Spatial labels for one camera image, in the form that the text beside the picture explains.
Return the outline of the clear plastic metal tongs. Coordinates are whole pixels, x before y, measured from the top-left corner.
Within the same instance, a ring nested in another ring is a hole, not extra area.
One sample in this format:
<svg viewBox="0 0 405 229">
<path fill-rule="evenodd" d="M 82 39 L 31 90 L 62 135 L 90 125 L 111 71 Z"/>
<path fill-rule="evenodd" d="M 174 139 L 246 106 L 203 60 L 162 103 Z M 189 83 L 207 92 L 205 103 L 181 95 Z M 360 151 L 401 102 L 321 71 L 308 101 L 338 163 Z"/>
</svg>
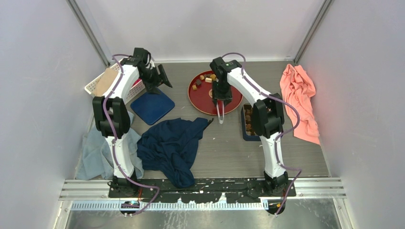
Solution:
<svg viewBox="0 0 405 229">
<path fill-rule="evenodd" d="M 223 124 L 224 123 L 224 115 L 225 115 L 225 106 L 224 106 L 223 101 L 217 100 L 217 102 L 216 102 L 216 111 L 217 111 L 217 117 L 218 117 L 219 124 Z"/>
</svg>

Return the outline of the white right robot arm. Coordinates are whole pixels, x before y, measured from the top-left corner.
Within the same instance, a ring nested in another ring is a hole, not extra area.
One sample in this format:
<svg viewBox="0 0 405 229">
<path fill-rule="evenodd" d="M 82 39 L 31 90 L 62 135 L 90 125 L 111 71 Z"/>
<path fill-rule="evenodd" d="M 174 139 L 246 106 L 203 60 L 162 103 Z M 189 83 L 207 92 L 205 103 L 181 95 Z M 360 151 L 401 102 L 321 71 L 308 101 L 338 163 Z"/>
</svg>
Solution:
<svg viewBox="0 0 405 229">
<path fill-rule="evenodd" d="M 282 158 L 276 152 L 281 146 L 275 145 L 285 121 L 280 95 L 272 95 L 261 87 L 236 60 L 225 62 L 222 57 L 217 57 L 210 63 L 210 68 L 216 75 L 216 81 L 212 83 L 212 101 L 220 123 L 224 121 L 224 108 L 233 98 L 232 88 L 250 103 L 251 127 L 261 140 L 265 157 L 265 189 L 269 195 L 277 196 L 288 185 L 288 173 L 281 166 Z"/>
</svg>

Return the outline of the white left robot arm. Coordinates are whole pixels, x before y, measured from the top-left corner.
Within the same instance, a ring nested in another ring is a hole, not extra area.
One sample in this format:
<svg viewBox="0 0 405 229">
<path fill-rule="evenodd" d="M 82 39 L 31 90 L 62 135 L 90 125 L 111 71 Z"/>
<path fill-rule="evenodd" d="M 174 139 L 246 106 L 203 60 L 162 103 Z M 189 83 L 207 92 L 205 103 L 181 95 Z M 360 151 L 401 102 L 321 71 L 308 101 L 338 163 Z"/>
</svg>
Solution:
<svg viewBox="0 0 405 229">
<path fill-rule="evenodd" d="M 158 94 L 162 84 L 172 87 L 164 67 L 155 66 L 151 53 L 144 48 L 135 48 L 132 55 L 124 55 L 116 61 L 119 71 L 111 86 L 102 96 L 92 100 L 95 124 L 108 142 L 113 159 L 113 188 L 120 187 L 128 197 L 135 196 L 140 187 L 135 168 L 129 155 L 127 134 L 130 117 L 124 103 L 136 80 L 141 79 L 146 91 Z"/>
</svg>

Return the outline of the blue chocolate tin box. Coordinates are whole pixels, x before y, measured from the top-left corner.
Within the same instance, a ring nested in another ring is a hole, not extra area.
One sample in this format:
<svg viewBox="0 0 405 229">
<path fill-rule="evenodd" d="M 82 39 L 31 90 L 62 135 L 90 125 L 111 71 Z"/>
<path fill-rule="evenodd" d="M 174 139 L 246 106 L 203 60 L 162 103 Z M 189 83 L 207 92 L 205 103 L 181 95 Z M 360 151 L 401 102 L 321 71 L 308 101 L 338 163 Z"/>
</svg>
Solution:
<svg viewBox="0 0 405 229">
<path fill-rule="evenodd" d="M 244 104 L 241 108 L 241 128 L 242 138 L 245 141 L 260 141 L 259 136 L 255 133 L 252 127 L 252 106 L 250 104 Z"/>
</svg>

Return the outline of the pink magenta cloth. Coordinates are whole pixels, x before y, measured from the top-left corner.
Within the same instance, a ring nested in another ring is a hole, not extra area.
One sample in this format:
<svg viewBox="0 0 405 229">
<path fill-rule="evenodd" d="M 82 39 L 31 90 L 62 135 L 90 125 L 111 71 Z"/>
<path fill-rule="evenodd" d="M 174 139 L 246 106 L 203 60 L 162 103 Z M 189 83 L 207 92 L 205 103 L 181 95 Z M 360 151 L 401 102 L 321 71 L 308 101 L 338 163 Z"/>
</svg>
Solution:
<svg viewBox="0 0 405 229">
<path fill-rule="evenodd" d="M 142 80 L 141 80 L 141 79 L 137 79 L 137 80 L 133 83 L 133 86 L 139 84 L 140 82 L 142 82 Z"/>
</svg>

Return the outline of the red round tray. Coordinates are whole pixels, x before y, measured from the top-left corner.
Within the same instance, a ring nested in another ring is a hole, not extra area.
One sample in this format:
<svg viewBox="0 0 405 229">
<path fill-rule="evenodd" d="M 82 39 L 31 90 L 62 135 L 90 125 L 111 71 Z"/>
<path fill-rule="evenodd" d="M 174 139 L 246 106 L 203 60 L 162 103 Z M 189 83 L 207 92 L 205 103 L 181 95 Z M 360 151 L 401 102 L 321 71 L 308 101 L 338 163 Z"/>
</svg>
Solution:
<svg viewBox="0 0 405 229">
<path fill-rule="evenodd" d="M 197 74 L 190 82 L 188 86 L 188 98 L 191 104 L 200 112 L 207 115 L 217 115 L 216 106 L 212 102 L 212 83 L 205 80 L 206 77 L 214 74 L 212 70 L 205 71 L 200 74 Z M 196 80 L 199 79 L 202 82 L 200 87 L 197 87 L 197 90 L 194 91 L 192 86 L 195 85 Z M 231 86 L 232 91 L 232 101 L 225 106 L 225 114 L 228 114 L 235 110 L 242 102 L 242 94 Z"/>
</svg>

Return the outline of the blue tin lid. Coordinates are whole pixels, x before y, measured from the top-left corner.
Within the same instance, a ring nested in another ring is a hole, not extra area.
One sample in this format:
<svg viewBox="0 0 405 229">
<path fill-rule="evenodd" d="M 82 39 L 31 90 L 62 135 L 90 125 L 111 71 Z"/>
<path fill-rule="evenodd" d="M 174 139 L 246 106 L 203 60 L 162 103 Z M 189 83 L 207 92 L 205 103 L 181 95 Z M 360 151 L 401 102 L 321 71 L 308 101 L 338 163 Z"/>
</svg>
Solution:
<svg viewBox="0 0 405 229">
<path fill-rule="evenodd" d="M 154 125 L 174 107 L 175 103 L 164 92 L 144 93 L 130 104 L 133 112 L 146 124 Z"/>
</svg>

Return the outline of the beige cloth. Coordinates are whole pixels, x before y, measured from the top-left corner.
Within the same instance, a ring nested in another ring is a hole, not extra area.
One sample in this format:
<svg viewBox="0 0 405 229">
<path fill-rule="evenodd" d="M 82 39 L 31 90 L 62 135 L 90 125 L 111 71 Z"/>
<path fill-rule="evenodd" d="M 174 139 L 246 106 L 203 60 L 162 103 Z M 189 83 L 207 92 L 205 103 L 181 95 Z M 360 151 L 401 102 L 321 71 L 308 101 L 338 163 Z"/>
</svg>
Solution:
<svg viewBox="0 0 405 229">
<path fill-rule="evenodd" d="M 106 68 L 105 71 L 101 74 L 101 77 L 96 84 L 96 87 L 93 91 L 94 96 L 102 96 L 106 91 L 109 90 L 110 86 L 113 84 L 116 79 L 118 72 L 111 68 Z"/>
</svg>

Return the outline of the dark blue cloth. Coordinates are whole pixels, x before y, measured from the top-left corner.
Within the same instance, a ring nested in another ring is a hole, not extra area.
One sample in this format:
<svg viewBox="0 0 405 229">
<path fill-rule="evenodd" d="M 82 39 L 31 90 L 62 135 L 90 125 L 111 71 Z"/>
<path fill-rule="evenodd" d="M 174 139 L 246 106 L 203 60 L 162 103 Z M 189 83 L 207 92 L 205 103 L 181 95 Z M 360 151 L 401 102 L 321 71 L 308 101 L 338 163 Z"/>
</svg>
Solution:
<svg viewBox="0 0 405 229">
<path fill-rule="evenodd" d="M 137 142 L 144 170 L 161 171 L 176 188 L 195 184 L 191 172 L 199 141 L 212 120 L 197 117 L 165 120 L 152 126 Z"/>
</svg>

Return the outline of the salmon pink cloth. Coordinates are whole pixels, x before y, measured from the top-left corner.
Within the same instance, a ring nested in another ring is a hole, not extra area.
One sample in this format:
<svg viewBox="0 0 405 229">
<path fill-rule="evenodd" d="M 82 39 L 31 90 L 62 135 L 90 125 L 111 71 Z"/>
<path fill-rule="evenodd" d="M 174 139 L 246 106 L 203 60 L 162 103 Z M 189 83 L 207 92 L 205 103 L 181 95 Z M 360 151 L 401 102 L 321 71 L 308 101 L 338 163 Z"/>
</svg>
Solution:
<svg viewBox="0 0 405 229">
<path fill-rule="evenodd" d="M 316 94 L 316 88 L 302 66 L 288 64 L 280 79 L 282 98 L 292 105 L 299 114 L 288 105 L 285 106 L 288 117 L 293 125 L 299 121 L 299 125 L 293 130 L 293 136 L 314 144 L 320 144 L 318 124 L 313 114 L 311 98 Z"/>
</svg>

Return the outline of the light blue cloth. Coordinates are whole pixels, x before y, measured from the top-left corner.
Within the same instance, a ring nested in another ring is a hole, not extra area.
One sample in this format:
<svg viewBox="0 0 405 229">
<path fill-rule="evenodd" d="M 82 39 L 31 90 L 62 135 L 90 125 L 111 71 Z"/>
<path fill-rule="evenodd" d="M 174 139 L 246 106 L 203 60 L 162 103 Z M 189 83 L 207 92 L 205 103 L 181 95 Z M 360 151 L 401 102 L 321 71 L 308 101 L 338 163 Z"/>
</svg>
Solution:
<svg viewBox="0 0 405 229">
<path fill-rule="evenodd" d="M 137 142 L 141 136 L 132 128 L 129 130 L 129 157 L 138 179 L 143 178 L 142 160 L 137 155 Z M 114 173 L 113 159 L 109 145 L 95 126 L 82 138 L 82 157 L 78 164 L 76 179 L 90 180 L 97 177 L 112 179 Z"/>
</svg>

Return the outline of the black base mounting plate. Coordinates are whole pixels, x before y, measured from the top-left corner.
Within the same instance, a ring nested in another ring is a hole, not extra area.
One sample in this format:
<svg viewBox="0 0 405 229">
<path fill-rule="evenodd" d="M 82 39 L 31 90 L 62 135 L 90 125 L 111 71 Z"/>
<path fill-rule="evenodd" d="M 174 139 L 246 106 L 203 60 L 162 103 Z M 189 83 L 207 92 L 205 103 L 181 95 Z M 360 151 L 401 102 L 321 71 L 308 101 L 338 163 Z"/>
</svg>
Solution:
<svg viewBox="0 0 405 229">
<path fill-rule="evenodd" d="M 148 203 L 156 190 L 153 186 L 160 188 L 154 203 L 217 203 L 222 196 L 226 203 L 258 203 L 260 198 L 281 197 L 285 194 L 295 197 L 295 187 L 291 186 L 289 192 L 285 185 L 282 189 L 271 191 L 266 187 L 263 178 L 196 178 L 194 185 L 186 188 L 175 187 L 168 179 L 142 179 L 139 183 L 148 186 L 139 187 L 129 183 L 114 184 L 107 182 L 109 186 L 109 198 L 135 198 L 138 202 Z"/>
</svg>

